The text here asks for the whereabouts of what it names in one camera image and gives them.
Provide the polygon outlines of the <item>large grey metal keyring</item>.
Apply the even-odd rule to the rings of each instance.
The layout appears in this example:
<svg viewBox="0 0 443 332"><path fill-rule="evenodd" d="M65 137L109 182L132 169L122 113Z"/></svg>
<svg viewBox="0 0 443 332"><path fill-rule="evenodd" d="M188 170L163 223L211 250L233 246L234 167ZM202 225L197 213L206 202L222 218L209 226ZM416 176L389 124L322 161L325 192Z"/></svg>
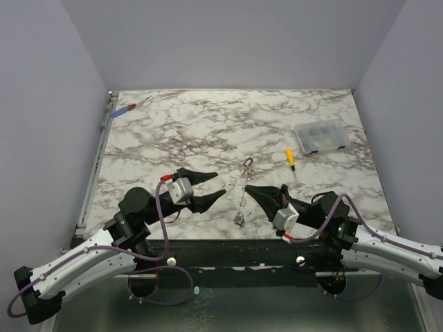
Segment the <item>large grey metal keyring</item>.
<svg viewBox="0 0 443 332"><path fill-rule="evenodd" d="M248 185L248 182L252 180L253 177L255 176L255 170L252 167L247 167L244 171L244 175L245 175L245 182L244 186L242 187L242 196L241 199L239 200L239 207L237 209L237 213L233 219L234 224L237 225L238 227L242 221L245 221L242 208L244 208L247 203L247 200L245 198L246 186Z"/></svg>

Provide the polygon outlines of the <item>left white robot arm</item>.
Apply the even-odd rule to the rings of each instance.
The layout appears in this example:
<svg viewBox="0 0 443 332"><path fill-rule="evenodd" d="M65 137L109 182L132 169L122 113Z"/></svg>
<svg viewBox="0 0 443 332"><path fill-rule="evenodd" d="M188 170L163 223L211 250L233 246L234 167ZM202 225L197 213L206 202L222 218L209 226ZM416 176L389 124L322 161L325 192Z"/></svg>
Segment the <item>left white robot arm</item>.
<svg viewBox="0 0 443 332"><path fill-rule="evenodd" d="M219 190L195 196L193 187L215 177L216 172L194 172L180 168L160 178L154 194L133 187L118 204L118 212L102 229L80 245L38 268L22 266L14 272L24 312L11 318L39 324L57 314L63 301L75 292L121 273L145 273L160 269L169 258L169 239L164 218L188 209L206 212L226 193Z"/></svg>

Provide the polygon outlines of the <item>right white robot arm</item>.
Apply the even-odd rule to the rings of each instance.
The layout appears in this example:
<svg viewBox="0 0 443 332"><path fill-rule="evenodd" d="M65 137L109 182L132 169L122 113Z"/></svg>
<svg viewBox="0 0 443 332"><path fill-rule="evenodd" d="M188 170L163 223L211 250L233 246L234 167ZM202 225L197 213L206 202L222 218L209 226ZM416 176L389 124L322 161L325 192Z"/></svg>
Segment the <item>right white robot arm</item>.
<svg viewBox="0 0 443 332"><path fill-rule="evenodd" d="M278 237L290 244L319 240L325 270L337 266L397 275L442 299L442 247L428 245L372 228L347 194L326 192L306 203L290 196L286 185L245 187L263 209Z"/></svg>

